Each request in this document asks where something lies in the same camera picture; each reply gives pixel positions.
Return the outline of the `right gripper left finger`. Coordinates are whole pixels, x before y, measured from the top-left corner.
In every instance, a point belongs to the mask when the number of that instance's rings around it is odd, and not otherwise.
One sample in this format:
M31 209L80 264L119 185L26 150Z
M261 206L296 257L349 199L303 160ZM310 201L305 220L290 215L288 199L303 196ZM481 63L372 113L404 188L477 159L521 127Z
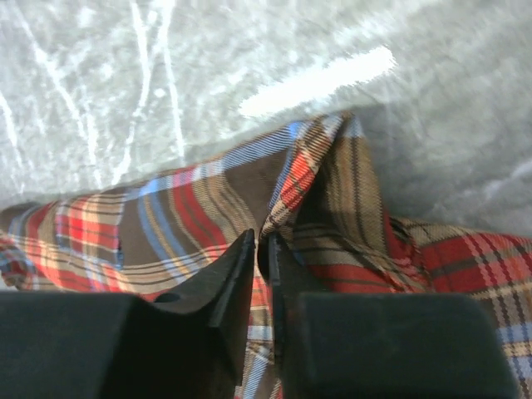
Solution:
M231 398L244 373L254 233L148 302L1 295L4 398Z

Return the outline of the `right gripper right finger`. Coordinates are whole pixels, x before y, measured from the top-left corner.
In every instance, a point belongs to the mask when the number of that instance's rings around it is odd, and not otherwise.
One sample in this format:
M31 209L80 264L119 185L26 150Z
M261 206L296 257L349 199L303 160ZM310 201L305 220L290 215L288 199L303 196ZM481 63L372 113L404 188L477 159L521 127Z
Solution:
M286 398L515 398L483 309L459 294L335 293L268 238L274 356Z

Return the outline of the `plaid long sleeve shirt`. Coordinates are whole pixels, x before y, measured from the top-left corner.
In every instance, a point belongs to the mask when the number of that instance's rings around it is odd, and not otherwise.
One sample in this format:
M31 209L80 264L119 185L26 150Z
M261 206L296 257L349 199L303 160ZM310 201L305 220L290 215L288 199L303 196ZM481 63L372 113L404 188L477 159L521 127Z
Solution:
M327 286L466 293L493 319L518 395L531 395L531 242L392 217L359 120L296 121L190 167L1 213L1 274L21 290L152 300L245 230L279 232Z

